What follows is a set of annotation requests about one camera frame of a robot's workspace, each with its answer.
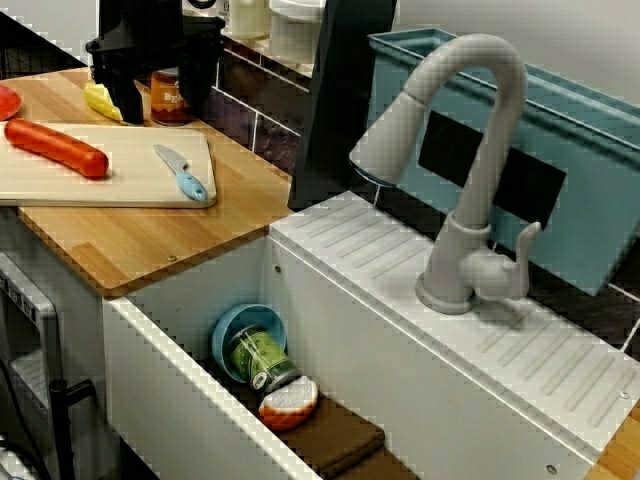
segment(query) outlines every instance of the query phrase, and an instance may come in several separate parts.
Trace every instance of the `white faucet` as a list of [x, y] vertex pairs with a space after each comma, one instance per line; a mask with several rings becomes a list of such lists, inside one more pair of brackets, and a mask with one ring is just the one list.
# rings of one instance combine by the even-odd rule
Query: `white faucet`
[[452, 315], [471, 309], [474, 290], [491, 301], [518, 299], [529, 290], [529, 249], [542, 228], [540, 222], [518, 236], [516, 262], [487, 248], [489, 211], [527, 96], [527, 71], [520, 55], [492, 35], [466, 35], [447, 42], [416, 67], [402, 92], [349, 156], [367, 180], [386, 187], [397, 184], [415, 146], [425, 105], [449, 78], [471, 66], [493, 72], [495, 104], [458, 204], [447, 215], [427, 268], [416, 283], [422, 303]]

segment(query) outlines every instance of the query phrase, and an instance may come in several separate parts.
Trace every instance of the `yellow object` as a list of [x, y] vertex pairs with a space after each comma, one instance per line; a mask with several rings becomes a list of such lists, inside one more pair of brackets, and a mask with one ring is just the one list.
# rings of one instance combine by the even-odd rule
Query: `yellow object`
[[88, 81], [84, 86], [83, 96], [94, 110], [114, 120], [123, 121], [120, 109], [113, 104], [109, 90], [103, 84], [96, 85], [94, 81]]

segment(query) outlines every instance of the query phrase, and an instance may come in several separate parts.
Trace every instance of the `blue tray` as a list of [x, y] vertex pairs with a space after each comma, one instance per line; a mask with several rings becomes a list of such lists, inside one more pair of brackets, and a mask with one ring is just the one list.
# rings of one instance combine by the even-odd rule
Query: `blue tray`
[[284, 351], [287, 347], [287, 334], [280, 316], [266, 305], [245, 303], [227, 310], [216, 323], [211, 335], [211, 353], [216, 363], [237, 382], [247, 383], [233, 366], [225, 363], [222, 346], [243, 328], [260, 325]]
[[[456, 38], [437, 29], [370, 35], [376, 51], [368, 124], [401, 91], [422, 59]], [[640, 109], [527, 65], [528, 100], [512, 146], [566, 172], [549, 223], [531, 261], [595, 295], [636, 239], [640, 225]], [[398, 188], [448, 213], [461, 188], [420, 167], [431, 109], [483, 132], [495, 98], [484, 68], [456, 75], [427, 107], [416, 146]], [[491, 238], [510, 249], [526, 223], [494, 207]]]

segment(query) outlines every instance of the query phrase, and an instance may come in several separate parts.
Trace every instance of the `faucet handle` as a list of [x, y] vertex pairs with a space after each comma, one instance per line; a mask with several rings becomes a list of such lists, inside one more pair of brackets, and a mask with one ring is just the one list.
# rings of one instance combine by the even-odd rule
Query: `faucet handle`
[[504, 266], [505, 270], [512, 271], [513, 283], [509, 298], [518, 300], [529, 291], [529, 250], [541, 230], [542, 224], [534, 222], [522, 230], [516, 239], [516, 261]]
[[525, 228], [516, 240], [516, 261], [498, 255], [487, 247], [475, 250], [460, 263], [466, 286], [484, 300], [518, 300], [529, 291], [529, 250], [542, 230], [540, 222]]

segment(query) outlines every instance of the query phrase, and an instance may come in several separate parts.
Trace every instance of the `blue knife handle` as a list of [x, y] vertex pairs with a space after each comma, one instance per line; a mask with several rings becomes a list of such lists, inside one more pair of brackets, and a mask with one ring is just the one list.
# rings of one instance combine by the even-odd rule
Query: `blue knife handle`
[[207, 191], [195, 177], [182, 170], [176, 174], [176, 180], [178, 180], [180, 190], [189, 197], [199, 202], [207, 200]]

